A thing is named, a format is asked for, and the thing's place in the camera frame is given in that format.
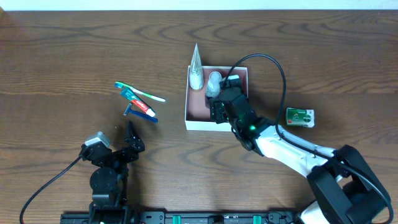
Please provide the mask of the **blue liquid foam pump bottle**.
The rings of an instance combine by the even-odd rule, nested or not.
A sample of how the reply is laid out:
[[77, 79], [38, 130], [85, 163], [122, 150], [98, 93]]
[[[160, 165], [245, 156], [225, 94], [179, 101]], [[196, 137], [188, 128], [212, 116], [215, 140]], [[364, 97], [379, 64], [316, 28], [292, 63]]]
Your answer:
[[220, 72], [214, 71], [210, 73], [205, 90], [205, 96], [207, 98], [216, 98], [219, 95], [221, 91], [221, 81], [222, 76]]

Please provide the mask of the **white box with pink interior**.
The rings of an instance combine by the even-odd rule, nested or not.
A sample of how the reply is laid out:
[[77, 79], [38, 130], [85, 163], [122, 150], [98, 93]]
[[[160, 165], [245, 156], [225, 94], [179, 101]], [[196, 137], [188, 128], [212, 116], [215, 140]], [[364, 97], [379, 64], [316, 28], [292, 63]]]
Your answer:
[[188, 131], [221, 131], [230, 132], [228, 123], [216, 124], [210, 120], [210, 109], [205, 105], [205, 90], [208, 77], [211, 72], [219, 72], [225, 77], [230, 67], [202, 66], [204, 86], [201, 90], [190, 88], [190, 80], [187, 78], [187, 90], [185, 97], [185, 125]]

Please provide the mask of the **green Dettol soap bar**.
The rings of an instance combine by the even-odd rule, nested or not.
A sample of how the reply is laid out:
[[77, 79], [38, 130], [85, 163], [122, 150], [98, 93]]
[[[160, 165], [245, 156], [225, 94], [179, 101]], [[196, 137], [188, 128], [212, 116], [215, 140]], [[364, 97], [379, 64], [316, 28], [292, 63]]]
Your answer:
[[297, 108], [286, 109], [286, 123], [288, 126], [313, 128], [315, 126], [315, 111]]

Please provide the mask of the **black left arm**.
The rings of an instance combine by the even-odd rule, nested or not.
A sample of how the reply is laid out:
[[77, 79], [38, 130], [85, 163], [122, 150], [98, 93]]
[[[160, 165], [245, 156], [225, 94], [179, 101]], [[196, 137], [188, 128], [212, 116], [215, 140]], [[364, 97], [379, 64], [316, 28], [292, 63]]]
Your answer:
[[89, 223], [139, 223], [139, 214], [127, 204], [128, 164], [138, 160], [145, 145], [132, 121], [124, 134], [127, 146], [112, 151], [110, 141], [101, 131], [88, 137], [80, 157], [97, 166], [91, 177], [92, 203]]

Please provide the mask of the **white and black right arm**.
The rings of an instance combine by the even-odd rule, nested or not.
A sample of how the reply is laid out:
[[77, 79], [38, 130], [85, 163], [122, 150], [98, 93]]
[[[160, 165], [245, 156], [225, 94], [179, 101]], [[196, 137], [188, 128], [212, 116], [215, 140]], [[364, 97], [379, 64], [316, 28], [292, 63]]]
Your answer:
[[275, 159], [304, 176], [315, 196], [299, 219], [303, 223], [371, 223], [385, 208], [394, 216], [391, 198], [362, 155], [345, 145], [336, 150], [319, 146], [258, 116], [239, 87], [209, 100], [216, 123], [229, 123], [248, 151]]

